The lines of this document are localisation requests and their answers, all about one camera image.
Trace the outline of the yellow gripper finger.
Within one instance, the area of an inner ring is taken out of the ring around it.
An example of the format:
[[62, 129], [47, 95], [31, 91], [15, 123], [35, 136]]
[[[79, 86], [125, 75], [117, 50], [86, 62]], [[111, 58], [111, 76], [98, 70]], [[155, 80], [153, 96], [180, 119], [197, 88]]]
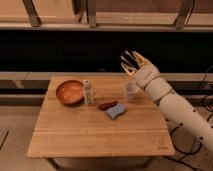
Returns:
[[129, 76], [133, 76], [136, 73], [136, 69], [132, 66], [129, 66], [125, 63], [122, 63], [121, 66]]
[[140, 53], [133, 51], [133, 56], [139, 67], [142, 67], [145, 64], [146, 59]]

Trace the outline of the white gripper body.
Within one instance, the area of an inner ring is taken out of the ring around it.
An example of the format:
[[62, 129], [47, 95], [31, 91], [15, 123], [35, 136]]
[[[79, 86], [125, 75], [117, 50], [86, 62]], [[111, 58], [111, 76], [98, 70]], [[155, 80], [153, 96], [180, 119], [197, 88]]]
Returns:
[[159, 70], [151, 63], [145, 63], [134, 75], [136, 85], [144, 89], [148, 83], [160, 75]]

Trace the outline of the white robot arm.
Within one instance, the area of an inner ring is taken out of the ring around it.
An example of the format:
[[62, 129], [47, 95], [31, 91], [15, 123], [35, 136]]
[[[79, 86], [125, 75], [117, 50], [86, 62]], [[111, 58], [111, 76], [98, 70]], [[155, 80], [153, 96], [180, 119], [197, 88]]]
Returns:
[[213, 125], [163, 78], [158, 68], [136, 51], [125, 50], [121, 66], [164, 116], [182, 125], [213, 154]]

